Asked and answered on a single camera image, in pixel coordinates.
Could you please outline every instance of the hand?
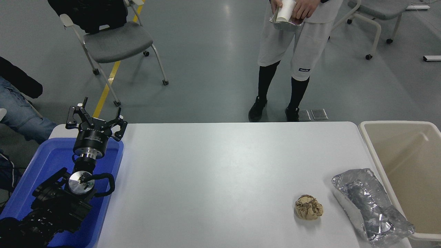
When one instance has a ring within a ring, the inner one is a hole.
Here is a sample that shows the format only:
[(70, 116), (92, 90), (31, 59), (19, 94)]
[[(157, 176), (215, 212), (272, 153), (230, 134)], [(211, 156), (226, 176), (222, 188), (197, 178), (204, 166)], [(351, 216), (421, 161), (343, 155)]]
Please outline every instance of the hand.
[(270, 0), (271, 3), (271, 10), (274, 12), (276, 12), (277, 7), (282, 7), (282, 0)]
[(294, 10), (292, 11), (293, 19), (305, 19), (312, 16), (320, 0), (297, 0)]

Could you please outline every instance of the person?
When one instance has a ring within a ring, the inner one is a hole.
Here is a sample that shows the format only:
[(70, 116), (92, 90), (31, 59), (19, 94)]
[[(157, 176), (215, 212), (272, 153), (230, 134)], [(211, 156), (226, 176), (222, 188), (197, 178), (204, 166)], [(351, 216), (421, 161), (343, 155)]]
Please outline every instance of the person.
[[(306, 92), (310, 75), (325, 49), (333, 21), (343, 0), (296, 0), (292, 19), (304, 20), (303, 30), (298, 38), (291, 59), (291, 99), (285, 109), (287, 121), (299, 121), (299, 105)], [(270, 0), (266, 9), (265, 22), (258, 57), (258, 95), (248, 112), (248, 119), (257, 122), (268, 100), (269, 85), (277, 66), (294, 38), (294, 32), (277, 30), (269, 22), (277, 7), (283, 7), (282, 0)]]
[[(12, 130), (22, 134), (26, 140), (35, 140), (38, 144), (47, 140), (56, 126), (48, 118), (40, 116), (24, 98), (20, 90), (31, 98), (43, 93), (43, 86), (29, 77), (20, 68), (0, 57), (0, 109), (6, 114), (0, 120)], [(21, 176), (18, 167), (0, 150), (0, 188), (12, 192)]]

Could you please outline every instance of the chair seat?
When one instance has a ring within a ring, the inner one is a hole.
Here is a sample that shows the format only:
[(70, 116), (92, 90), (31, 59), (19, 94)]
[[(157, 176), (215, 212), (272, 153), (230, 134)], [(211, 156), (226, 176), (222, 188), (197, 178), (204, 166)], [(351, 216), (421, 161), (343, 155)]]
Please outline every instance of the chair seat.
[[(355, 0), (349, 0), (349, 7), (356, 5)], [(358, 11), (381, 20), (389, 20), (403, 13), (408, 5), (408, 0), (363, 0)]]
[(84, 43), (96, 62), (111, 63), (141, 53), (153, 44), (153, 39), (139, 24), (127, 22), (123, 27), (86, 34)]

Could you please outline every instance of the aluminum foil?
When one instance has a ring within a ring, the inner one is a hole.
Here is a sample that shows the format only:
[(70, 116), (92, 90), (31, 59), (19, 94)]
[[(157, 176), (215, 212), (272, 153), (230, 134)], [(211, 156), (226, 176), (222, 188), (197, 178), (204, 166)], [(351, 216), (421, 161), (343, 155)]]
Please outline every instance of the aluminum foil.
[(274, 14), (269, 19), (269, 21), (272, 24), (274, 24), (274, 27), (278, 30), (295, 32), (296, 36), (298, 36), (297, 34), (300, 34), (300, 32), (303, 29), (303, 22), (301, 22), (301, 23), (276, 22), (276, 18), (277, 18), (278, 13), (279, 13), (279, 8), (276, 9)]
[(371, 169), (351, 169), (332, 178), (334, 196), (358, 233), (373, 247), (388, 247), (415, 227), (391, 204)]

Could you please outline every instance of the black socks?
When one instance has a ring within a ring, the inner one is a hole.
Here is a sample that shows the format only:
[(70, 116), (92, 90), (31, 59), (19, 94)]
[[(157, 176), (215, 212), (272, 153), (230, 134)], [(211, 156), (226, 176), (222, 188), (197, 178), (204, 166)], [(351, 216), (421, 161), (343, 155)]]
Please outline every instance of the black socks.
[(276, 73), (279, 63), (280, 61), (275, 62), (272, 65), (261, 66), (259, 68), (259, 99), (266, 100), (266, 94), (268, 93), (269, 85), (274, 77), (274, 74)]
[(288, 109), (293, 111), (297, 109), (308, 87), (309, 77), (305, 81), (297, 81), (291, 78), (291, 100), (288, 105)]
[[(277, 66), (280, 61), (273, 63), (269, 66), (261, 66), (259, 68), (259, 89), (258, 89), (258, 97), (260, 100), (266, 100), (266, 94), (268, 93), (269, 85), (271, 84), (271, 80), (276, 73)], [(299, 107), (300, 102), (303, 98), (303, 95), (306, 92), (306, 88), (308, 87), (309, 78), (305, 81), (297, 81), (291, 77), (291, 100), (289, 102), (288, 108), (295, 111), (296, 108)]]

